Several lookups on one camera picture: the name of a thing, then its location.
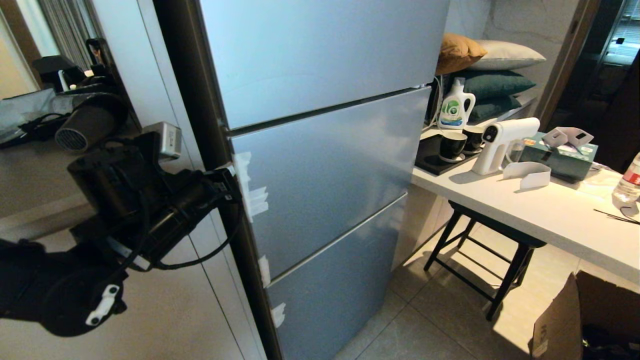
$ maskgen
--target black cup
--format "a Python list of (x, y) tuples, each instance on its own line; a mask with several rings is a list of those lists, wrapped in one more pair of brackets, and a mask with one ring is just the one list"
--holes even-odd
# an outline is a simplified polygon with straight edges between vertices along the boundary
[(462, 130), (462, 133), (467, 136), (467, 143), (465, 144), (465, 148), (463, 152), (465, 154), (475, 154), (482, 150), (482, 134), (484, 133), (484, 128), (481, 126), (465, 126)]
[(458, 156), (467, 142), (467, 136), (461, 133), (443, 133), (440, 141), (439, 158), (448, 163), (458, 162)]

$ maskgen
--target refrigerator door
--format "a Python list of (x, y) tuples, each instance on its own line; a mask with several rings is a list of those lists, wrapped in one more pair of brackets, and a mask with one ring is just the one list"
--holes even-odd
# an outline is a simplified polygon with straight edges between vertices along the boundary
[(405, 200), (267, 288), (286, 360), (332, 359), (380, 308)]
[(200, 1), (229, 128), (429, 83), (447, 0)]
[[(266, 257), (270, 278), (406, 191), (430, 91), (231, 139), (258, 257)], [(248, 156), (248, 164), (239, 161)], [(264, 196), (268, 209), (259, 204)]]

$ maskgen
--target black stool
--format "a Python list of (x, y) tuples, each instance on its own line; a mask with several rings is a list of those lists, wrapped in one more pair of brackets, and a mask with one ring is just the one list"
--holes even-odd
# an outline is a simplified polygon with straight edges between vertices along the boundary
[[(522, 284), (522, 280), (524, 279), (524, 274), (527, 271), (527, 267), (529, 266), (531, 256), (533, 255), (533, 250), (539, 247), (543, 247), (547, 243), (545, 243), (544, 241), (540, 241), (532, 236), (529, 236), (521, 231), (513, 229), (512, 227), (506, 226), (490, 217), (484, 216), (471, 209), (465, 208), (464, 206), (457, 204), (453, 201), (449, 201), (449, 204), (451, 204), (451, 207), (454, 210), (453, 215), (451, 216), (451, 219), (449, 219), (449, 223), (447, 223), (447, 227), (444, 229), (444, 233), (442, 233), (440, 240), (438, 240), (438, 243), (436, 244), (435, 249), (433, 249), (433, 252), (429, 257), (429, 260), (427, 261), (426, 265), (424, 265), (424, 271), (428, 271), (429, 267), (431, 267), (431, 264), (433, 264), (433, 262), (436, 261), (438, 264), (442, 265), (442, 267), (444, 267), (445, 269), (453, 273), (460, 280), (464, 281), (465, 284), (471, 286), (474, 290), (480, 293), (480, 295), (489, 299), (489, 301), (492, 304), (491, 304), (491, 309), (489, 309), (489, 313), (487, 313), (486, 315), (486, 319), (488, 321), (491, 321), (493, 318), (493, 315), (495, 314), (495, 311), (498, 310), (498, 306), (500, 305), (504, 297), (507, 295), (509, 290), (511, 290), (514, 287), (520, 286)], [(471, 219), (469, 221), (469, 224), (467, 225), (467, 228), (462, 233), (456, 235), (454, 238), (447, 241), (447, 239), (451, 235), (451, 232), (453, 231), (453, 228), (456, 226), (456, 224), (458, 223), (458, 220), (460, 220), (460, 217), (462, 215), (465, 215)], [(497, 231), (498, 233), (518, 243), (518, 250), (516, 250), (516, 254), (513, 256), (512, 260), (505, 258), (504, 256), (495, 252), (493, 249), (490, 249), (486, 245), (480, 243), (476, 239), (473, 239), (472, 237), (469, 236), (476, 222), (479, 222), (480, 224), (483, 224), (484, 226), (490, 228), (491, 230)], [(492, 297), (491, 295), (487, 294), (481, 288), (471, 283), (464, 276), (460, 275), (460, 273), (453, 270), (443, 261), (440, 261), (438, 259), (438, 253), (444, 247), (446, 247), (447, 245), (451, 244), (452, 242), (458, 239), (460, 239), (460, 242), (458, 243), (458, 248), (462, 246), (465, 240), (469, 239), (470, 241), (478, 244), (484, 250), (491, 252), (493, 255), (496, 255), (498, 258), (501, 258), (502, 260), (510, 264), (509, 270), (507, 270), (507, 274), (504, 276), (504, 279), (502, 280), (502, 284), (500, 285), (500, 288), (498, 289), (498, 292), (496, 293), (495, 297)]]

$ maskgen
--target white spray gun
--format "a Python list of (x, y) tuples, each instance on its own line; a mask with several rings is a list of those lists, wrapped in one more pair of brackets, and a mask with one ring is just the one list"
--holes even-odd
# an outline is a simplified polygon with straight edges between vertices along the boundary
[(533, 136), (540, 127), (540, 120), (535, 117), (507, 120), (489, 125), (482, 135), (485, 141), (484, 150), (478, 156), (471, 169), (479, 175), (491, 174), (500, 170), (509, 143), (513, 140)]

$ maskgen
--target black tray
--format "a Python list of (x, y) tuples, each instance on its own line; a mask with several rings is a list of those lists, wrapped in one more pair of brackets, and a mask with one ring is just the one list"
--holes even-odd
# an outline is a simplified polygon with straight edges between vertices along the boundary
[(440, 141), (442, 139), (442, 135), (438, 134), (435, 136), (430, 136), (426, 139), (420, 140), (420, 145), (418, 145), (418, 155), (415, 157), (415, 166), (428, 171), (434, 175), (441, 175), (445, 172), (451, 170), (452, 168), (458, 167), (467, 161), (475, 158), (478, 154), (473, 155), (465, 155), (466, 158), (460, 162), (455, 164), (447, 163), (440, 158), (438, 158), (438, 153), (440, 152)]

